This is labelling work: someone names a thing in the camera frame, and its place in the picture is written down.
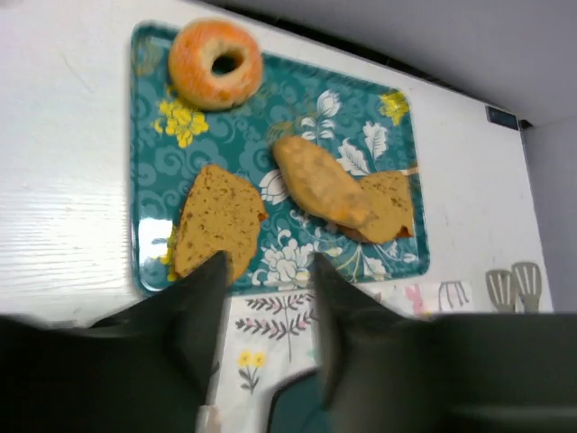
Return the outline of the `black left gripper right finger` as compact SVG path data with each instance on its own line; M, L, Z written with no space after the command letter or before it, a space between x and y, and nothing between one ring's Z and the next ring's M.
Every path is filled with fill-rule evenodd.
M407 318L316 253L323 403L338 432L573 432L573 314Z

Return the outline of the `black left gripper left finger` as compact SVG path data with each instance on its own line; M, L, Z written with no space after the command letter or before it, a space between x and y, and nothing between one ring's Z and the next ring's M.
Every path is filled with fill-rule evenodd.
M4 432L192 432L207 402L227 257L90 327L1 318Z

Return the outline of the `oval bread roll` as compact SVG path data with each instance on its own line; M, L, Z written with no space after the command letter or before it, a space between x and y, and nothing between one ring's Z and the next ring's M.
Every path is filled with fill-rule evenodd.
M368 194L326 149L285 136L272 153L289 195L304 211L353 229L371 220Z

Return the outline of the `metal serving tongs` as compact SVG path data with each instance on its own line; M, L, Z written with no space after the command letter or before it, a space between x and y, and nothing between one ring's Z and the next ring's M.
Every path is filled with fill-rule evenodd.
M485 282L490 302L497 312L516 313L518 305L525 313L539 311L543 282L536 263L518 262L509 270L486 271Z

